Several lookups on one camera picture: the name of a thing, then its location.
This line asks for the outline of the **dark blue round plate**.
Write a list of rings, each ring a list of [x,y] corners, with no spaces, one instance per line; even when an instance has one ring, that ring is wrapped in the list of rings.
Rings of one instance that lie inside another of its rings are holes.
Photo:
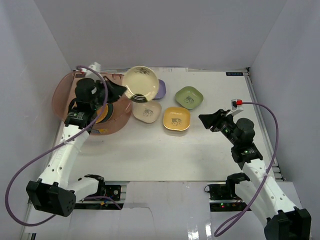
[[[113,112],[114,112],[114,105],[112,103],[109,103],[107,106],[108,106],[108,112],[105,117],[106,122],[112,117]]]

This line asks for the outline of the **woven bamboo round tray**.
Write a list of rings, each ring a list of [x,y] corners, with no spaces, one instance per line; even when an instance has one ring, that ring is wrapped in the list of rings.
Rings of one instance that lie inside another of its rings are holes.
[[[101,123],[105,118],[106,116],[108,115],[108,111],[109,111],[109,107],[106,105],[106,106],[102,106],[100,107],[97,111],[96,111],[96,114],[98,116],[98,119],[96,120],[96,124],[98,123]]]

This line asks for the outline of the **cream round plate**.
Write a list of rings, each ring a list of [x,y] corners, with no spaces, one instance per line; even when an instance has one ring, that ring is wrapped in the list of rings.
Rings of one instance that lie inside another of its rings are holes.
[[[132,102],[146,103],[156,97],[160,82],[152,69],[134,66],[123,75],[122,86],[126,87],[124,94]]]

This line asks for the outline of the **green square dish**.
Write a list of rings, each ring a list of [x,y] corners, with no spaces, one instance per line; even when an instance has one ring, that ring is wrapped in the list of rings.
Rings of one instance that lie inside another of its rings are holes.
[[[183,108],[193,110],[204,100],[203,94],[193,86],[185,86],[175,94],[175,101]]]

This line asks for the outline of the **cream square dish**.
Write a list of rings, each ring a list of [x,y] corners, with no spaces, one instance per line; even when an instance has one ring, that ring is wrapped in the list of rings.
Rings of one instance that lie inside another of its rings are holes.
[[[133,105],[133,116],[146,124],[154,123],[162,112],[162,106],[157,101],[135,103]]]

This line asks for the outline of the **yellow square dish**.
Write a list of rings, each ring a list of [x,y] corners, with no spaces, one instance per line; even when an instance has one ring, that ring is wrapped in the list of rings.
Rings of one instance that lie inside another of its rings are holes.
[[[163,114],[162,123],[171,131],[185,131],[190,127],[191,113],[183,107],[168,107]]]

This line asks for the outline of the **purple square dish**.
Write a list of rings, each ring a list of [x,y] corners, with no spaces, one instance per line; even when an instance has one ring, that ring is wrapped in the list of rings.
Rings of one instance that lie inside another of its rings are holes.
[[[156,96],[153,98],[153,100],[161,100],[165,97],[167,93],[166,84],[163,80],[159,79],[159,89],[156,94]]]

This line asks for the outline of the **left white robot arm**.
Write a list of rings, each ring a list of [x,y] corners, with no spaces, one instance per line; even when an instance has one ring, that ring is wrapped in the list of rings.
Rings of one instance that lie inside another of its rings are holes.
[[[96,123],[97,111],[114,103],[125,93],[126,87],[113,83],[82,78],[77,81],[74,97],[69,101],[60,140],[47,167],[37,181],[29,181],[26,192],[33,207],[42,212],[69,216],[76,202],[87,197],[99,200],[105,196],[104,178],[87,174],[70,184],[74,162]]]

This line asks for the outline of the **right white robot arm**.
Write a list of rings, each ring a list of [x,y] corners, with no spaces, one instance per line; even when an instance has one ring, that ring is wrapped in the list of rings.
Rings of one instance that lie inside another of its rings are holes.
[[[308,240],[311,215],[298,208],[268,174],[254,144],[254,123],[248,118],[234,121],[231,111],[222,109],[198,117],[207,130],[222,133],[232,143],[231,156],[241,172],[227,177],[226,195],[245,202],[263,226],[267,240]]]

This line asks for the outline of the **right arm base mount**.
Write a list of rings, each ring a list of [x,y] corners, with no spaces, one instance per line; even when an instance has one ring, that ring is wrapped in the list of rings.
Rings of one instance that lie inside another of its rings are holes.
[[[229,192],[225,183],[207,184],[204,192],[209,194],[209,207],[215,212],[241,212],[247,206],[238,196]]]

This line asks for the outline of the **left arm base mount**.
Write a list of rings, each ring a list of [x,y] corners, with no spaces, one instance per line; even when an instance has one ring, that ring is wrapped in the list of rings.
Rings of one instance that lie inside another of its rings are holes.
[[[76,210],[121,210],[126,199],[126,185],[106,185],[100,195],[84,199],[75,204]]]

